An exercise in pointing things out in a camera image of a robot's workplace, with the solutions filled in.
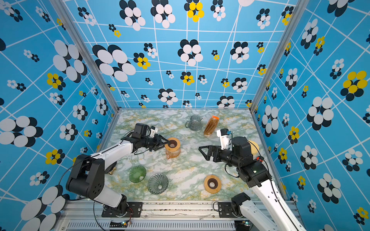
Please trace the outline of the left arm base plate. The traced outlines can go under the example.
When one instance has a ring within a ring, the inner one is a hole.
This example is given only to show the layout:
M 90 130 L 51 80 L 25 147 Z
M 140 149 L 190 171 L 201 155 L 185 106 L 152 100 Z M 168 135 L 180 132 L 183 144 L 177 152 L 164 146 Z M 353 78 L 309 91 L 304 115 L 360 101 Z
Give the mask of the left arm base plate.
M 117 208 L 103 205 L 102 217 L 104 218 L 139 218 L 142 212 L 142 202 L 128 202 Z

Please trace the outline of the green glass dripper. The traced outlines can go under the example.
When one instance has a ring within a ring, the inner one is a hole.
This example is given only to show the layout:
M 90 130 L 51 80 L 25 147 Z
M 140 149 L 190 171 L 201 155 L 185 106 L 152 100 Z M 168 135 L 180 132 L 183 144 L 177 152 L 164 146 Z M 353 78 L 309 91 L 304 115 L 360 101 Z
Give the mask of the green glass dripper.
M 139 183 L 146 177 L 146 168 L 144 166 L 135 166 L 129 172 L 129 180 L 132 183 Z

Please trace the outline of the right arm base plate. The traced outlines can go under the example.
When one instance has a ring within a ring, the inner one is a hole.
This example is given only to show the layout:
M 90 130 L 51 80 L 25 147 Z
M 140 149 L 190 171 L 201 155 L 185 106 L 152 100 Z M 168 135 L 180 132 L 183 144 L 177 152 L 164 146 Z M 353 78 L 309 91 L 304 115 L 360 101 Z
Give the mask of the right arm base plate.
M 217 206 L 220 218 L 238 218 L 240 215 L 235 202 L 219 202 Z

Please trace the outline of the amber glass carafe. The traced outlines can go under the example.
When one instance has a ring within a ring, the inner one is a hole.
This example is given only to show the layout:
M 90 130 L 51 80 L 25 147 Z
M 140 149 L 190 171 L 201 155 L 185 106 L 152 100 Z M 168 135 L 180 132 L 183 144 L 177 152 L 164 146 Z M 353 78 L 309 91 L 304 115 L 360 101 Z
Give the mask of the amber glass carafe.
M 181 143 L 177 138 L 169 138 L 165 144 L 165 154 L 167 159 L 175 158 L 181 153 Z

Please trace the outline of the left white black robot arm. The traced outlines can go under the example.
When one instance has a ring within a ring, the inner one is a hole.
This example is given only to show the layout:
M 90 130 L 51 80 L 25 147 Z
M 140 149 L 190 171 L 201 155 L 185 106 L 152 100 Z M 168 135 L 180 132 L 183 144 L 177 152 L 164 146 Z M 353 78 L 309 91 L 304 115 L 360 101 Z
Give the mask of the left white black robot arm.
M 137 154 L 140 148 L 150 152 L 164 148 L 169 141 L 157 132 L 153 126 L 137 123 L 117 144 L 89 156 L 79 155 L 71 168 L 66 189 L 100 203 L 120 216 L 125 215 L 129 210 L 127 197 L 109 188 L 105 184 L 105 175 L 119 160 Z

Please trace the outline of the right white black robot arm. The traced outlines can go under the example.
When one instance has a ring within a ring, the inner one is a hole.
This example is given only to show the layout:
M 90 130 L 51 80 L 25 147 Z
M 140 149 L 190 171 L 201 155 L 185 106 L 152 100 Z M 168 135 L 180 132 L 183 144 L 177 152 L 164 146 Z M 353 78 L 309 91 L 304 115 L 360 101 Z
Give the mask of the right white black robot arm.
M 207 161 L 224 162 L 235 167 L 239 178 L 252 189 L 261 200 L 269 215 L 265 215 L 246 195 L 240 193 L 231 200 L 233 213 L 245 217 L 260 231 L 303 231 L 304 226 L 294 215 L 272 179 L 263 161 L 251 153 L 254 146 L 245 137 L 234 137 L 228 142 L 231 148 L 223 145 L 200 146 L 198 150 Z

